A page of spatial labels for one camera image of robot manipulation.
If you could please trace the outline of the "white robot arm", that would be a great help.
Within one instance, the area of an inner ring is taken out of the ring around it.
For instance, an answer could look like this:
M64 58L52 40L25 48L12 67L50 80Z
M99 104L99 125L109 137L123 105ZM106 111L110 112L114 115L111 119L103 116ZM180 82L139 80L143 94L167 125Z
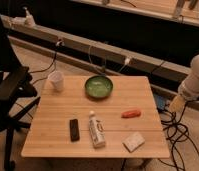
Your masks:
M199 54L191 60L191 71L178 87L178 93L169 105L170 112L178 112L199 97Z

